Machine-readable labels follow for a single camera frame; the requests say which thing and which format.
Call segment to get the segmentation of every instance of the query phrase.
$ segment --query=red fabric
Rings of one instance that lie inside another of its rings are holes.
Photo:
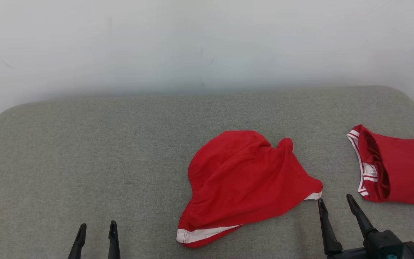
[[[369,195],[363,198],[414,204],[414,139],[372,133],[363,125],[353,130],[359,133],[361,160],[374,165],[378,175],[378,182],[364,181]]]
[[[205,230],[265,220],[320,193],[322,183],[304,171],[292,150],[291,139],[281,140],[274,149],[255,131],[225,131],[209,141],[189,165],[193,196],[180,217],[179,229]],[[203,246],[239,227],[183,244]]]

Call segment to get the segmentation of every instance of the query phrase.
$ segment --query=gray upholstered surface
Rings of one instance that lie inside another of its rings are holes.
[[[191,197],[194,153],[225,130],[254,130],[276,145],[294,141],[345,249],[362,236],[345,195],[371,222],[414,241],[414,205],[365,202],[358,160],[345,134],[414,138],[414,103],[388,87],[290,93],[64,100],[0,115],[0,258],[67,258],[87,223],[84,258],[105,258],[110,220],[123,258],[325,258],[317,203],[254,223],[200,249],[175,240]]]

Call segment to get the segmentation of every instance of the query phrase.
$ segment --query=textile texture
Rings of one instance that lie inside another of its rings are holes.
[[[177,241],[204,246],[244,224],[281,216],[317,200],[310,177],[282,139],[276,148],[256,131],[225,131],[205,144],[188,167],[193,197],[180,217]]]
[[[191,159],[227,130],[257,131],[274,147],[292,139],[307,174],[323,183],[344,249],[363,241],[346,194],[378,230],[414,241],[414,205],[369,202],[357,193],[359,162],[346,133],[358,124],[414,138],[414,103],[389,87],[341,87],[11,108],[0,115],[0,258],[67,258],[82,223],[82,256],[105,258],[112,219],[123,258],[326,258],[315,200],[198,249],[176,241],[192,195]]]

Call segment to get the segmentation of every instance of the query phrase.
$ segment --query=red cloth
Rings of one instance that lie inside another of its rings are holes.
[[[372,133],[363,125],[347,136],[358,154],[363,198],[414,204],[414,139]]]
[[[304,171],[292,150],[291,139],[274,149],[255,131],[225,131],[209,141],[188,168],[193,196],[180,217],[177,241],[203,246],[319,198],[322,183]]]

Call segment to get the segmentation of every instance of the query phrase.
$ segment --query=gray cushion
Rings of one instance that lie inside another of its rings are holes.
[[[0,115],[0,258],[67,258],[87,223],[83,258],[105,258],[117,221],[123,258],[326,258],[316,201],[240,228],[199,249],[175,240],[191,198],[187,167],[226,130],[254,130],[294,154],[324,184],[322,197],[345,249],[362,235],[345,199],[370,221],[414,241],[414,205],[357,193],[358,159],[346,133],[357,124],[414,138],[414,103],[389,87],[299,92],[57,100]]]

